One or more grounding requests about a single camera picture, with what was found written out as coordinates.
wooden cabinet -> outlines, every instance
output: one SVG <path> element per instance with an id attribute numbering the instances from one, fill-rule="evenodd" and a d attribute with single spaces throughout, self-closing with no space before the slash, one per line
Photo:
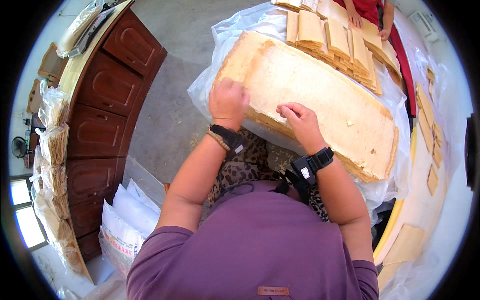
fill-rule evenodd
<path id="1" fill-rule="evenodd" d="M 102 254 L 102 250 L 100 249 L 100 244 L 98 242 L 99 233 L 100 230 L 96 230 L 77 240 L 80 253 L 86 262 Z"/>
<path id="2" fill-rule="evenodd" d="M 162 46 L 137 16 L 128 10 L 103 45 L 103 49 L 147 76 Z"/>
<path id="3" fill-rule="evenodd" d="M 127 117 L 142 83 L 137 74 L 98 52 L 85 74 L 77 102 Z"/>
<path id="4" fill-rule="evenodd" d="M 127 118 L 75 104 L 70 121 L 67 157 L 115 157 Z"/>
<path id="5" fill-rule="evenodd" d="M 79 238 L 98 230 L 102 225 L 103 199 L 94 199 L 70 206 L 73 231 Z"/>
<path id="6" fill-rule="evenodd" d="M 69 205 L 103 200 L 111 203 L 123 176 L 125 158 L 68 159 Z"/>

red clothing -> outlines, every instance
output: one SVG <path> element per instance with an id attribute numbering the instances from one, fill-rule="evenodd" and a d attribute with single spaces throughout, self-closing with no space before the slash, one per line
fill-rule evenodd
<path id="1" fill-rule="evenodd" d="M 343 0 L 334 1 L 346 8 Z M 353 4 L 355 5 L 355 10 L 361 17 L 364 17 L 378 27 L 377 4 L 380 5 L 382 9 L 385 8 L 381 0 L 353 0 Z M 410 71 L 405 48 L 403 47 L 402 40 L 400 39 L 400 35 L 398 34 L 395 25 L 392 25 L 390 40 L 392 41 L 393 49 L 396 51 L 398 62 L 400 64 L 400 70 L 407 86 L 407 96 L 410 102 L 410 113 L 412 116 L 415 116 L 417 114 L 417 109 L 415 107 L 415 89 L 413 87 L 412 72 Z"/>

person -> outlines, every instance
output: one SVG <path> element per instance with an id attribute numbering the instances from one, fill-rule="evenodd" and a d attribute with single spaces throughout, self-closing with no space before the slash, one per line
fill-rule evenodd
<path id="1" fill-rule="evenodd" d="M 241 132 L 249 101 L 241 83 L 217 82 L 208 104 L 213 124 Z M 276 111 L 307 155 L 328 148 L 315 112 L 294 102 Z M 255 140 L 253 133 L 246 135 Z M 263 153 L 256 147 L 264 147 L 259 140 L 243 151 Z M 187 157 L 166 194 L 156 229 L 128 273 L 128 299 L 378 298 L 369 214 L 338 158 L 316 172 L 330 219 L 324 222 L 298 201 L 295 188 L 276 192 L 281 181 L 260 174 L 268 170 L 257 154 L 248 162 L 242 161 L 244 153 L 237 154 L 227 172 L 228 153 L 209 133 Z M 244 182 L 239 185 L 235 177 Z M 211 191 L 216 181 L 223 181 L 223 192 Z M 214 204 L 199 227 L 209 192 L 218 199 L 211 199 Z"/>
<path id="2" fill-rule="evenodd" d="M 392 32 L 395 6 L 385 0 L 383 5 L 380 0 L 334 0 L 347 9 L 348 18 L 358 27 L 363 28 L 362 17 L 379 27 L 377 4 L 383 8 L 383 28 L 378 35 L 382 41 L 388 40 Z"/>

person's hand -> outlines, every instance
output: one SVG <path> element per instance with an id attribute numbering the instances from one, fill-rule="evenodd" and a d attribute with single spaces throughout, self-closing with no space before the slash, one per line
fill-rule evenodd
<path id="1" fill-rule="evenodd" d="M 347 13 L 348 13 L 348 18 L 355 25 L 355 27 L 363 28 L 362 19 L 359 13 L 355 10 L 355 8 L 347 9 Z"/>
<path id="2" fill-rule="evenodd" d="M 391 28 L 390 29 L 384 28 L 378 33 L 378 35 L 382 38 L 382 41 L 386 41 L 388 40 L 388 37 L 390 36 L 391 32 L 392 32 Z"/>
<path id="3" fill-rule="evenodd" d="M 217 82 L 208 98 L 213 124 L 238 131 L 249 103 L 250 94 L 240 82 L 230 78 Z"/>
<path id="4" fill-rule="evenodd" d="M 276 111 L 282 118 L 287 118 L 295 137 L 309 156 L 328 147 L 320 133 L 317 115 L 313 110 L 300 103 L 290 102 L 277 105 Z"/>

